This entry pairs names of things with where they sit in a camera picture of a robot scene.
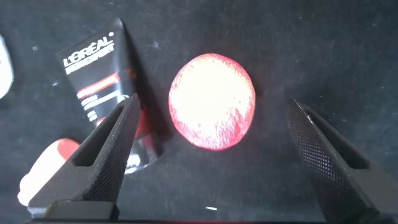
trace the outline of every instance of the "white object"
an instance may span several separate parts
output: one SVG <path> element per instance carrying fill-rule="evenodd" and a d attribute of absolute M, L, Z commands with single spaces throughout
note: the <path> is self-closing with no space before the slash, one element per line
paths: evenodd
<path fill-rule="evenodd" d="M 4 38 L 0 35 L 0 99 L 10 90 L 14 74 Z"/>

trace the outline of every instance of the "red stripe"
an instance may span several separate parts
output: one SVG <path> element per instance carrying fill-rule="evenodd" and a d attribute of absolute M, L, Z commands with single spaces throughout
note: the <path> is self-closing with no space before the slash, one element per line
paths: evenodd
<path fill-rule="evenodd" d="M 104 119 L 105 119 L 105 118 L 101 118 L 101 119 L 97 120 L 97 123 L 96 123 L 97 126 L 100 125 L 100 124 L 104 121 Z"/>
<path fill-rule="evenodd" d="M 88 87 L 82 88 L 77 92 L 77 98 L 82 99 L 86 96 L 90 96 L 100 90 L 105 89 L 113 84 L 116 84 L 120 81 L 119 74 L 116 72 Z"/>

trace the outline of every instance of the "red ball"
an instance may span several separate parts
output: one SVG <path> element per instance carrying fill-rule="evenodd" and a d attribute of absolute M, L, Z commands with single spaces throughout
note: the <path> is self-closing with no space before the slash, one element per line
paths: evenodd
<path fill-rule="evenodd" d="M 190 143 L 215 151 L 242 140 L 255 105 L 248 73 L 218 54 L 200 55 L 188 62 L 174 78 L 169 93 L 175 128 Z"/>

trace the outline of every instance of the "black background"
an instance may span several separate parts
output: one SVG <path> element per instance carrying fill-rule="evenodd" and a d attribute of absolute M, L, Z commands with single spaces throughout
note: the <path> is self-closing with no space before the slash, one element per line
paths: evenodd
<path fill-rule="evenodd" d="M 20 179 L 51 142 L 91 131 L 55 53 L 118 16 L 172 134 L 159 161 L 126 178 L 121 217 L 322 220 L 285 127 L 285 99 L 310 105 L 398 177 L 397 9 L 396 1 L 1 1 L 15 81 L 0 100 L 0 218 L 28 219 Z M 208 52 L 238 61 L 257 95 L 247 136 L 223 152 L 184 140 L 167 106 L 175 74 Z"/>

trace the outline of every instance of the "red and white object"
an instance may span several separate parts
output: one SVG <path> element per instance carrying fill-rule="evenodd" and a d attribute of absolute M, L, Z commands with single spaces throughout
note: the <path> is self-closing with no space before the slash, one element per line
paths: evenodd
<path fill-rule="evenodd" d="M 169 110 L 177 130 L 190 143 L 214 151 L 242 140 L 254 115 L 256 94 L 245 69 L 234 60 L 204 54 L 175 77 Z"/>
<path fill-rule="evenodd" d="M 19 183 L 19 202 L 27 206 L 78 148 L 77 142 L 67 138 L 59 139 L 47 147 Z"/>

